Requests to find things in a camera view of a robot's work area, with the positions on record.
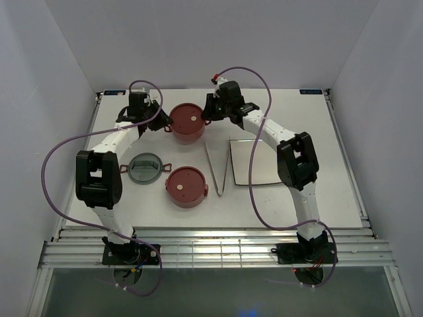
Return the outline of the metal tongs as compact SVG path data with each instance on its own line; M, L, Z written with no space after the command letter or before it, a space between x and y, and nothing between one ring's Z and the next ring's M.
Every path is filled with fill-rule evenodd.
M226 138L219 146L205 141L204 150L214 191L218 198L222 198L225 193L229 169L230 138Z

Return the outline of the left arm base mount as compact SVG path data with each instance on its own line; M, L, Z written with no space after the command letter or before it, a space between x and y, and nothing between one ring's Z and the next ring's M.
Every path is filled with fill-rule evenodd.
M158 265L158 253L161 246L154 244L153 248L144 244L109 244L104 247L102 265L133 265L142 262L145 265Z

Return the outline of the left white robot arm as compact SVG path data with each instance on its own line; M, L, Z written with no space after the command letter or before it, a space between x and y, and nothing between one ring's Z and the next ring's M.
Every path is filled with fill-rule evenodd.
M173 120L148 93L130 92L128 105L116 119L116 131L76 156L76 197L94 211L102 226L110 229L102 241L125 264L139 259L140 248L134 241L122 238L134 238L135 230L116 207L123 192L119 160L147 129L157 131L171 123Z

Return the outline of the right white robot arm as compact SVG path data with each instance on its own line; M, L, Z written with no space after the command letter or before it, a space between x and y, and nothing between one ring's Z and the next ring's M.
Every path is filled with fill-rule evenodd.
M297 249L306 262L319 259L328 244L325 227L320 222L316 198L319 163L311 136L294 133L268 118L259 106L246 102L236 81L213 79L213 93L206 96L202 117L208 122L229 118L231 123L255 135L276 153L277 172L289 190L298 224Z

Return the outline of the grey transparent top lid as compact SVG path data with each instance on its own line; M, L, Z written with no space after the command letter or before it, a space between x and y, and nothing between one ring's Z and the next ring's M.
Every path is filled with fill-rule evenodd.
M171 171L172 164L165 164L154 153L138 154L128 164L120 165L120 173L127 174L131 181L139 185L156 182L162 173Z

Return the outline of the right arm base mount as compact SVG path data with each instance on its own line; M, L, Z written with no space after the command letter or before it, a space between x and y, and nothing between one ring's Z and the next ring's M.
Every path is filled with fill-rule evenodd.
M278 243L271 249L279 264L332 264L338 262L335 245L328 241L327 231L317 238L306 240L297 234L296 243Z

